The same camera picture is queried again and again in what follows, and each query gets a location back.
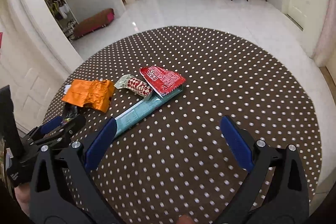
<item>blue gripper pad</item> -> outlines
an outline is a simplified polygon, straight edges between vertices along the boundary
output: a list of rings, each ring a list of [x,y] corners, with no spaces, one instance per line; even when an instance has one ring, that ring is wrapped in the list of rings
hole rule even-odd
[[[63,119],[61,116],[57,116],[56,118],[53,118],[49,122],[45,123],[41,126],[40,132],[42,135],[47,135],[51,131],[53,131],[55,128],[59,127],[62,123]]]
[[[86,151],[84,167],[87,172],[97,169],[116,133],[117,122],[111,118]]]
[[[220,129],[239,166],[251,172],[254,167],[252,151],[241,137],[235,125],[227,117],[223,117]]]

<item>doorframe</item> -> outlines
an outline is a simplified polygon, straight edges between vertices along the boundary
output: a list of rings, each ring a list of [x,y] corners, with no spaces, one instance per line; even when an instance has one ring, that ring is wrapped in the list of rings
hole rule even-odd
[[[282,13],[288,14],[290,0],[283,0]],[[305,28],[300,37],[300,44],[308,57],[312,58],[324,25],[329,0],[310,0]]]

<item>white tile floor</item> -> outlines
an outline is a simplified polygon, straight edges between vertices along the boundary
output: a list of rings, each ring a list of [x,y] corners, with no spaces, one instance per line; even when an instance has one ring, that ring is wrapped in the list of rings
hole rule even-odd
[[[209,27],[241,36],[280,60],[315,106],[322,139],[320,182],[336,166],[336,106],[320,70],[299,44],[301,31],[264,0],[139,0],[121,18],[73,43],[84,60],[137,32],[169,25]]]

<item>hanging clothes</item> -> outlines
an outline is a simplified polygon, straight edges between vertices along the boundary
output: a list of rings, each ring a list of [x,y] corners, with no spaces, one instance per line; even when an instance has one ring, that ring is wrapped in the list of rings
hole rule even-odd
[[[62,7],[59,7],[58,10],[61,13],[61,15],[62,15],[63,18],[68,18],[67,12],[66,12],[67,10],[65,8],[65,5],[63,5]]]

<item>candy wrapper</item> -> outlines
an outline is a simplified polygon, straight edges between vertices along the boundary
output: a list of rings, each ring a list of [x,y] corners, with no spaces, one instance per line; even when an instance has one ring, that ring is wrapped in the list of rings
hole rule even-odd
[[[153,89],[146,82],[135,78],[133,75],[123,75],[114,86],[117,89],[130,89],[134,93],[148,99],[153,92]]]
[[[185,78],[178,73],[156,66],[141,68],[140,74],[161,98],[185,82]]]

